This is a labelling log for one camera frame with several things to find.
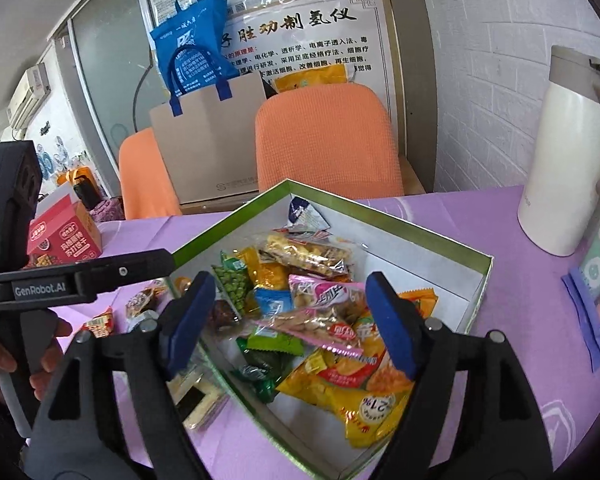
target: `white thermos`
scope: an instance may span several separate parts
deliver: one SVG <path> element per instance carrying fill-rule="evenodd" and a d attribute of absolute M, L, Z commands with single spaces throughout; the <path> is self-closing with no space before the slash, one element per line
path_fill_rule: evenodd
<path fill-rule="evenodd" d="M 600 196 L 600 59 L 553 46 L 534 160 L 518 207 L 541 249 L 573 254 Z"/>

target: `red box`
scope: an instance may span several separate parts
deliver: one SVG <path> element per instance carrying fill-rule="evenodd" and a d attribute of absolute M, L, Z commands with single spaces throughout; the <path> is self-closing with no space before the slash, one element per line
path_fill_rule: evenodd
<path fill-rule="evenodd" d="M 30 267 L 72 264 L 102 254 L 102 236 L 82 202 L 65 195 L 31 221 Z"/>

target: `green box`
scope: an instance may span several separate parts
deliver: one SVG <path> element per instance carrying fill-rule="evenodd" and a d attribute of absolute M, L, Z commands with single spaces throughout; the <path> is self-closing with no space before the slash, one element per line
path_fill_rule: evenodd
<path fill-rule="evenodd" d="M 405 220 L 357 202 L 285 180 L 245 204 L 194 238 L 174 254 L 173 277 L 193 278 L 218 264 L 221 250 L 249 245 L 249 237 L 286 224 L 294 196 L 311 202 L 335 235 L 361 244 L 363 262 L 355 279 L 364 281 L 382 270 L 398 291 L 432 286 L 439 296 L 433 316 L 449 328 L 468 333 L 478 313 L 493 267 L 493 257 L 473 250 Z M 240 363 L 234 341 L 203 335 L 201 346 L 219 381 L 240 402 L 254 423 L 289 460 L 314 478 L 348 480 L 378 458 L 386 441 L 354 449 L 345 439 L 344 425 L 331 413 L 283 394 L 269 405 L 230 371 Z"/>

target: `human hand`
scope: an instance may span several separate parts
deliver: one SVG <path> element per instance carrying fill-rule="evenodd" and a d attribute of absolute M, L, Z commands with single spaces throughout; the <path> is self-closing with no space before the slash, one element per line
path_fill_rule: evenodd
<path fill-rule="evenodd" d="M 56 329 L 56 337 L 66 337 L 71 335 L 73 329 L 69 323 L 64 319 L 58 319 L 58 327 Z M 34 389 L 36 398 L 42 400 L 44 397 L 46 388 L 48 387 L 49 381 L 53 371 L 58 366 L 58 363 L 62 359 L 62 349 L 57 339 L 53 339 L 51 345 L 46 349 L 45 354 L 40 359 L 42 364 L 42 371 L 34 374 L 29 379 L 31 387 Z M 15 359 L 9 352 L 0 344 L 0 370 L 12 373 L 16 371 L 17 364 Z M 4 403 L 4 397 L 0 390 L 0 402 Z"/>

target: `black cable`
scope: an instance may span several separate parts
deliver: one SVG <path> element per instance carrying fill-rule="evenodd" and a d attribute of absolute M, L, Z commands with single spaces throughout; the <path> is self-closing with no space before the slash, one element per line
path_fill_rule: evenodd
<path fill-rule="evenodd" d="M 133 103 L 133 107 L 132 107 L 132 111 L 131 111 L 131 115 L 132 115 L 133 121 L 134 121 L 134 130 L 136 133 L 138 132 L 138 124 L 136 122 L 136 106 L 138 105 L 138 94 L 140 93 L 140 89 L 142 88 L 142 83 L 144 83 L 144 80 L 149 75 L 149 72 L 151 71 L 151 69 L 153 67 L 154 67 L 154 56 L 151 52 L 151 49 L 149 49 L 149 66 L 146 69 L 144 69 L 144 73 L 142 74 L 142 77 L 140 78 L 140 81 L 138 82 L 138 86 L 136 87 L 136 93 L 134 94 L 134 103 Z"/>

